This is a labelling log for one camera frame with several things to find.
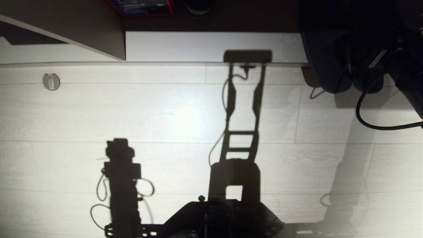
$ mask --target white floor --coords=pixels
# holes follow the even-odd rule
[[[59,76],[57,91],[41,84],[44,73]],[[129,140],[155,186],[146,198],[154,223],[206,196],[227,75],[218,64],[0,68],[0,237],[104,237],[89,213],[102,203],[96,185],[114,138]],[[257,68],[235,80],[232,129],[254,124],[259,75]],[[267,67],[255,160],[262,202],[286,223],[348,222],[355,232],[346,237],[422,238],[423,130],[368,129],[354,116],[358,91],[310,99],[312,90],[299,67]],[[368,96],[363,117],[379,125],[420,120],[391,83]],[[150,188],[139,182],[138,190]],[[93,212],[100,225],[110,223],[108,209]]]

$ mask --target wood plank floor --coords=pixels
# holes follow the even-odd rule
[[[57,91],[44,88],[45,73],[61,79]],[[154,184],[146,198],[153,221],[139,203],[143,223],[162,224],[206,196],[209,153],[225,127],[227,75],[223,64],[0,68],[0,237],[104,237],[89,211],[108,205],[96,186],[108,161],[106,141],[114,138],[129,140],[134,163]],[[231,130],[253,129],[259,77],[258,67],[248,80],[234,79]],[[354,116],[357,90],[319,94],[299,67],[271,65],[265,82],[255,162],[261,201],[281,221],[325,220],[334,230],[347,221],[354,232],[341,236],[348,238],[422,238],[423,130],[362,126]],[[385,85],[366,98],[363,117],[379,125],[419,121],[403,94]],[[137,188],[151,192],[143,181]],[[105,192],[100,186],[100,197]],[[110,223],[107,208],[93,215],[101,226]]]

